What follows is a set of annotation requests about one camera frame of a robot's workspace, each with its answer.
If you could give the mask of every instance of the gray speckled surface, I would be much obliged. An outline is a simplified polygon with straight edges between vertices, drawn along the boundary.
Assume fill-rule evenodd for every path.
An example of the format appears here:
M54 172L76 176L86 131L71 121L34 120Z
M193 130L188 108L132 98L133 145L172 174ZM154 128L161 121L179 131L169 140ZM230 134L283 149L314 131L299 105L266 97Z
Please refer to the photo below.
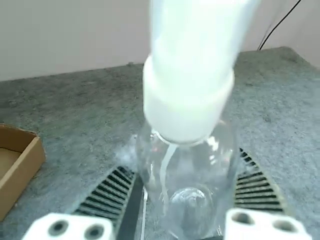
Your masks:
M241 53L226 111L239 144L320 238L320 72L288 48ZM114 165L142 126L142 66L0 82L0 121L36 131L47 160L0 223L19 240L31 222L68 212ZM146 239L166 239L147 219Z

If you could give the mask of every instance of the clear plastic bottle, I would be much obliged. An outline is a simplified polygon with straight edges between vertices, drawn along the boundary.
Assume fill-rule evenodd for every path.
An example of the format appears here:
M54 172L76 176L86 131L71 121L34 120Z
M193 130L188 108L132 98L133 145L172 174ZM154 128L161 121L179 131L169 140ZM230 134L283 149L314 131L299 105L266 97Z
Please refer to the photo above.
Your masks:
M220 119L209 136L188 143L170 142L146 122L136 151L149 197L173 236L199 240L224 231L238 168L238 147L227 121Z

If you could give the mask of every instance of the white cylinder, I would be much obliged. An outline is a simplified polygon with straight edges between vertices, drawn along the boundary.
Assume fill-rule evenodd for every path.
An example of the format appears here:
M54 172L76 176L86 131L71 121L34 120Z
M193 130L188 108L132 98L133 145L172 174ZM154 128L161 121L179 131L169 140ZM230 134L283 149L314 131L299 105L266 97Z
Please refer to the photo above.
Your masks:
M152 0L143 109L163 137L210 134L234 84L233 66L259 0Z

